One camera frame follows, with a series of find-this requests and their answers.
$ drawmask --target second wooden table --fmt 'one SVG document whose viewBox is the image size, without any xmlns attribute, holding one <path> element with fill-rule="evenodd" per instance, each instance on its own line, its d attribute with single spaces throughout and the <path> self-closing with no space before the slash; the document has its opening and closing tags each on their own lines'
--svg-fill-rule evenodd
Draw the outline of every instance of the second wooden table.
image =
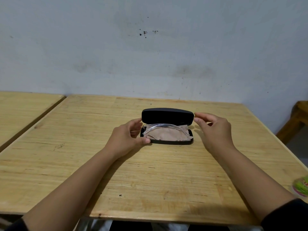
<svg viewBox="0 0 308 231">
<path fill-rule="evenodd" d="M 244 105 L 72 95 L 0 155 L 0 212 L 27 212 L 103 148 L 114 127 L 154 107 L 226 117 L 236 147 L 286 188 L 307 174 Z M 201 130 L 195 123 L 192 128 L 192 145 L 153 144 L 114 163 L 86 214 L 110 219 L 256 224 L 226 173 L 204 148 Z"/>
</svg>

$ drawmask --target right hand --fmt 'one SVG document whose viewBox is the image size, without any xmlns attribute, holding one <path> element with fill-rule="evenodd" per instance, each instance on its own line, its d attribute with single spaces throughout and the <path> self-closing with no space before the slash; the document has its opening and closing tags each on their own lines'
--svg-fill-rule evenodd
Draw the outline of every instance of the right hand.
<svg viewBox="0 0 308 231">
<path fill-rule="evenodd" d="M 210 153 L 235 148 L 231 136 L 231 124 L 227 119 L 210 113 L 195 112 L 194 121 L 202 129 L 205 136 L 203 143 Z"/>
</svg>

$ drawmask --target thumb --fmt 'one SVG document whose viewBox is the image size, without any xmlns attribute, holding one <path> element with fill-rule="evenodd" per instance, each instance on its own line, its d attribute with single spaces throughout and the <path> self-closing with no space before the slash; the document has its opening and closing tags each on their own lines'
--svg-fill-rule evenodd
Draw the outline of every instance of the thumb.
<svg viewBox="0 0 308 231">
<path fill-rule="evenodd" d="M 140 138 L 136 138 L 136 142 L 137 144 L 147 144 L 147 143 L 150 143 L 151 140 L 149 138 L 146 138 L 146 137 L 140 137 Z"/>
<path fill-rule="evenodd" d="M 201 129 L 203 131 L 205 131 L 205 130 L 207 130 L 207 128 L 209 128 L 209 125 L 206 124 L 206 122 L 201 118 L 194 118 L 194 121 L 195 121 L 195 123 L 197 123 L 201 127 Z"/>
</svg>

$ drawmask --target wooden tabletop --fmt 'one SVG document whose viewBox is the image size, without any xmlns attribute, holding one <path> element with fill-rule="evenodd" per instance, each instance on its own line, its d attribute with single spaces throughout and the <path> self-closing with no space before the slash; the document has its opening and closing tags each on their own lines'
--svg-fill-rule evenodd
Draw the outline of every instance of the wooden tabletop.
<svg viewBox="0 0 308 231">
<path fill-rule="evenodd" d="M 64 98 L 58 94 L 0 91 L 0 151 Z"/>
<path fill-rule="evenodd" d="M 93 95 L 66 98 L 0 155 L 0 212 L 26 213 L 146 108 L 210 112 L 236 147 L 285 188 L 307 168 L 242 104 Z M 145 146 L 104 176 L 86 215 L 110 219 L 257 224 L 192 124 L 192 145 Z"/>
</svg>

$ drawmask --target white wall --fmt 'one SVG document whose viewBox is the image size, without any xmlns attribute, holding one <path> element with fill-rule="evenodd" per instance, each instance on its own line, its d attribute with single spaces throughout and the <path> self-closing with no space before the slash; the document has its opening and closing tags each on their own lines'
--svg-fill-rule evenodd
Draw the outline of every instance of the white wall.
<svg viewBox="0 0 308 231">
<path fill-rule="evenodd" d="M 307 9 L 308 0 L 0 0 L 0 90 L 239 102 L 276 132 L 308 99 Z"/>
</svg>

